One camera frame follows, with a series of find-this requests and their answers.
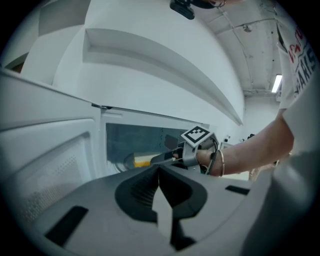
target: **bracelet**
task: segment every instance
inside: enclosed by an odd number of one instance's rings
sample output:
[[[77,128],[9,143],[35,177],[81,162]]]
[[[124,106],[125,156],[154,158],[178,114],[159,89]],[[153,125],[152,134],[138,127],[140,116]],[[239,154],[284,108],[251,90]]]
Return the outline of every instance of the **bracelet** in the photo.
[[[225,175],[225,169],[226,169],[226,165],[225,165],[225,158],[224,158],[224,154],[222,153],[222,151],[220,149],[218,149],[218,151],[220,152],[221,155],[221,160],[222,160],[222,170],[221,170],[221,176]]]

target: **black slot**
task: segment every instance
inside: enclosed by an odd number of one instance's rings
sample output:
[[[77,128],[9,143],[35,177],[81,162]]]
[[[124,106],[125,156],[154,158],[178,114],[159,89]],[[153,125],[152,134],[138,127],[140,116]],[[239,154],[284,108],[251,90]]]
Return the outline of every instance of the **black slot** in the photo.
[[[226,190],[229,190],[229,191],[232,191],[232,192],[235,192],[235,193],[238,193],[238,194],[242,194],[242,195],[248,195],[248,193],[250,192],[250,189],[248,188],[243,188],[243,187],[239,187],[239,186],[227,186],[225,188]]]
[[[45,235],[46,238],[63,246],[73,231],[77,228],[81,220],[87,214],[88,209],[81,206],[74,206],[66,215],[59,220],[57,224]]]

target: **fluorescent light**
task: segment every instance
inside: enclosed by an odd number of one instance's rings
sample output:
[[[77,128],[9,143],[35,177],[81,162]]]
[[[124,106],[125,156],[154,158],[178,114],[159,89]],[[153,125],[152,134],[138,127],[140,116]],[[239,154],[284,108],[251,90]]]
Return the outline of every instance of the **fluorescent light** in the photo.
[[[272,88],[272,93],[275,94],[278,91],[278,88],[279,88],[279,85],[281,83],[281,80],[282,80],[282,75],[281,74],[277,74],[276,77],[275,77],[273,88]]]

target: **white shirt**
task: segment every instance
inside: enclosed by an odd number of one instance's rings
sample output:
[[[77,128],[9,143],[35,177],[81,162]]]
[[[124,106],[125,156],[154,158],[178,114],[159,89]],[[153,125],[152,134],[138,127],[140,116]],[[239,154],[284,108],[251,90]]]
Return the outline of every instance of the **white shirt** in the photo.
[[[287,109],[283,117],[294,136],[293,152],[310,152],[320,148],[320,65],[295,21],[279,4],[275,11],[285,46],[277,44],[282,69],[280,109]]]

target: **shirt sleeve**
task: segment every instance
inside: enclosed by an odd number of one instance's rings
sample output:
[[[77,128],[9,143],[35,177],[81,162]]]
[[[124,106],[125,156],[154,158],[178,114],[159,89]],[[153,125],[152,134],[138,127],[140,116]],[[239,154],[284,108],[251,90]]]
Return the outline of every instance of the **shirt sleeve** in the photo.
[[[282,71],[282,89],[281,89],[280,109],[287,109],[295,100],[293,76],[292,76],[291,67],[290,67],[289,55],[286,49],[284,49],[284,47],[280,43],[277,43],[277,46],[279,50],[281,71]]]

